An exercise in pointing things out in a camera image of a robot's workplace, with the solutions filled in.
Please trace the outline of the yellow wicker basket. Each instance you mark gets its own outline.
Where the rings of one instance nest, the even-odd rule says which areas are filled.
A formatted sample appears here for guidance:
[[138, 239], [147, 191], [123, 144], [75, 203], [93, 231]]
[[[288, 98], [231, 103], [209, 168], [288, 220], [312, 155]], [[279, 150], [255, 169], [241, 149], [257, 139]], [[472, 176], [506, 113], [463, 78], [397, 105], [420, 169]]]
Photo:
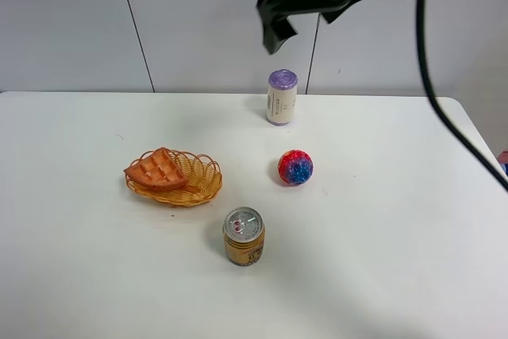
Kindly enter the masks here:
[[[171, 158], [187, 177], [186, 185], [170, 191], [155, 191], [135, 183], [124, 173], [126, 186], [139, 195], [172, 206], [192, 207], [213, 200], [222, 188], [222, 173], [218, 162], [205, 154], [168, 150]], [[154, 151], [145, 152], [131, 164]]]

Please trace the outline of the red blue bumpy ball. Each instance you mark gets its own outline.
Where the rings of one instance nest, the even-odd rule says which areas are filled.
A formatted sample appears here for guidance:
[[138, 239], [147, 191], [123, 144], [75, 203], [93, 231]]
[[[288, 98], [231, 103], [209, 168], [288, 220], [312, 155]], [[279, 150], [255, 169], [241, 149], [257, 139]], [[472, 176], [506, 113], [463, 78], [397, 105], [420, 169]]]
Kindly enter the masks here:
[[310, 179], [314, 172], [314, 164], [306, 152], [290, 150], [279, 158], [277, 172], [285, 184], [299, 186]]

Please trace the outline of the gold drink can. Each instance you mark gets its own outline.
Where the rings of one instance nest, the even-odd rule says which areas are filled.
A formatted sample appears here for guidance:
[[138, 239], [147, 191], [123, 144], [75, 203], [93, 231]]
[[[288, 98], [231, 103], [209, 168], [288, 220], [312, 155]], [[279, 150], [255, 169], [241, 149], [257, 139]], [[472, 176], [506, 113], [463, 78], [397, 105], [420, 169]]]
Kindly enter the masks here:
[[253, 208], [242, 206], [225, 218], [222, 235], [229, 260], [238, 266], [256, 263], [263, 254], [265, 224]]

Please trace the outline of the purple bag roll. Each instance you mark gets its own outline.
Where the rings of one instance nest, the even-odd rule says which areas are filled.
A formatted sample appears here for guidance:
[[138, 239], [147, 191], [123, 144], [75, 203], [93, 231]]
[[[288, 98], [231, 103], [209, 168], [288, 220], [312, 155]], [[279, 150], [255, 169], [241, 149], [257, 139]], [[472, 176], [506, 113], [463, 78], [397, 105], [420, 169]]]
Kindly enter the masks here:
[[266, 118], [273, 125], [287, 125], [294, 116], [298, 76], [287, 69], [273, 71], [268, 77]]

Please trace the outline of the orange waffle wedge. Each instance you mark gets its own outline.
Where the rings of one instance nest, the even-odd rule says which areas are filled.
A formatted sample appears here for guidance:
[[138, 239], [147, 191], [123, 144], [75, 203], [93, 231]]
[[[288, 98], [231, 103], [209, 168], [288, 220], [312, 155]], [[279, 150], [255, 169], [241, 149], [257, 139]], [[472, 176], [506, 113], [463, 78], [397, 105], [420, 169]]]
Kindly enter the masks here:
[[171, 158], [167, 148], [158, 148], [131, 164], [124, 173], [135, 183], [155, 191], [170, 191], [187, 184], [187, 177]]

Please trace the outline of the blue object at edge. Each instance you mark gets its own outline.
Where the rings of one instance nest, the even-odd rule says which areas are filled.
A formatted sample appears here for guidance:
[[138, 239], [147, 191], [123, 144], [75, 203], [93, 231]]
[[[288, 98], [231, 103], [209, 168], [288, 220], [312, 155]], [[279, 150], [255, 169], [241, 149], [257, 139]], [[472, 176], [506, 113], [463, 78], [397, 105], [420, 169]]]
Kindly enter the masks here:
[[508, 175], [508, 151], [501, 152], [498, 156], [498, 162], [500, 163], [505, 175]]

